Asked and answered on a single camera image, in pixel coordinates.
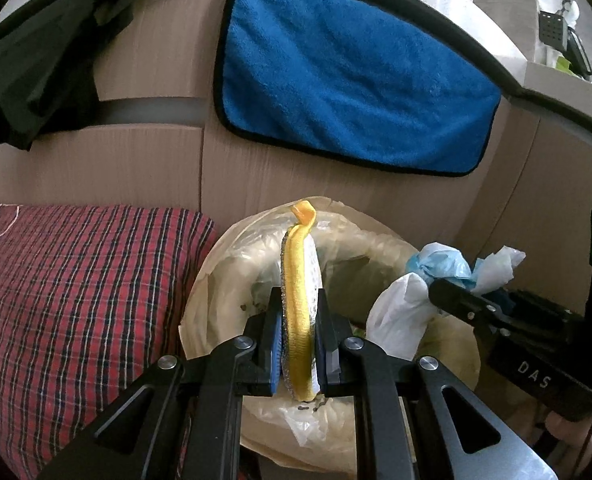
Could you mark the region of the person right hand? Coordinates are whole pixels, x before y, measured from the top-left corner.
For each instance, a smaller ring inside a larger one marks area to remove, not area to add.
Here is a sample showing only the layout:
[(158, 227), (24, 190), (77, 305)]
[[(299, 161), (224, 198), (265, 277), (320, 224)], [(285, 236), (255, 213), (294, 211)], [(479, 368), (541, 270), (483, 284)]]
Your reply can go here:
[(592, 459), (592, 415), (579, 422), (570, 422), (551, 412), (546, 416), (546, 430), (561, 441), (562, 452), (555, 451), (546, 461), (559, 479), (573, 479), (581, 474)]

